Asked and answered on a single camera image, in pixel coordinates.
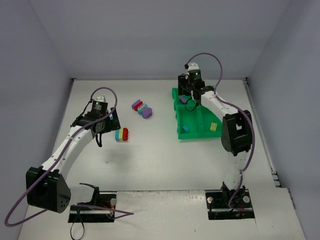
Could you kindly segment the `purple sloped lego brick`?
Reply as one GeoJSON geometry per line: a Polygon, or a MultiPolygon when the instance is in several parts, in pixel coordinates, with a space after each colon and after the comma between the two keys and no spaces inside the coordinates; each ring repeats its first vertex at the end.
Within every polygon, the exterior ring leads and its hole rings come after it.
{"type": "Polygon", "coordinates": [[[186,105],[186,104],[188,103],[188,99],[185,98],[183,95],[181,95],[181,96],[179,97],[179,101],[180,101],[180,103],[183,104],[183,105],[186,105]]]}

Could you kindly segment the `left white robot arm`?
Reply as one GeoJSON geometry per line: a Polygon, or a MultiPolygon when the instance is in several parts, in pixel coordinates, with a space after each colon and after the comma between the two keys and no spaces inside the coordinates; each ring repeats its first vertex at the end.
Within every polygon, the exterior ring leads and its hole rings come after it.
{"type": "Polygon", "coordinates": [[[102,135],[121,128],[115,108],[110,117],[108,103],[100,96],[90,101],[91,110],[82,113],[70,126],[69,133],[52,156],[40,167],[31,167],[26,173],[26,188],[34,188],[27,194],[27,203],[47,211],[62,213],[70,205],[71,189],[66,183],[67,175],[83,149],[96,141],[102,146],[102,135]]]}

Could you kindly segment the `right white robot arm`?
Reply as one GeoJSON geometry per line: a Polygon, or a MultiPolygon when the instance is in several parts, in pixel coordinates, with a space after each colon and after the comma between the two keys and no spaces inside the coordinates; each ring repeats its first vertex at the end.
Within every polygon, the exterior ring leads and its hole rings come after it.
{"type": "Polygon", "coordinates": [[[197,105],[214,113],[222,123],[221,144],[227,152],[227,160],[221,188],[232,194],[243,185],[241,175],[252,148],[251,113],[227,104],[214,87],[205,84],[199,69],[181,74],[177,80],[179,95],[191,96],[197,105]]]}

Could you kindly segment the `lime green lego brick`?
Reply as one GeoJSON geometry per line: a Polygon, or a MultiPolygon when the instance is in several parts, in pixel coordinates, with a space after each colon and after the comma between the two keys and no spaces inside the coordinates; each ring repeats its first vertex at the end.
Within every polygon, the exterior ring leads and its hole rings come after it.
{"type": "Polygon", "coordinates": [[[217,128],[218,128],[218,124],[216,122],[212,122],[210,124],[210,128],[209,128],[209,131],[210,132],[216,132],[217,131],[217,128]]]}

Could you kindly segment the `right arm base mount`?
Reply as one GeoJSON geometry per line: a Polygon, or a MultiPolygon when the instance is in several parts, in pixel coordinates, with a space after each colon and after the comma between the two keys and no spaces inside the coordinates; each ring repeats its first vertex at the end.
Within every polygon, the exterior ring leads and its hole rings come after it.
{"type": "Polygon", "coordinates": [[[225,194],[222,190],[205,191],[207,215],[210,221],[254,219],[250,192],[242,189],[229,200],[233,193],[225,194]]]}

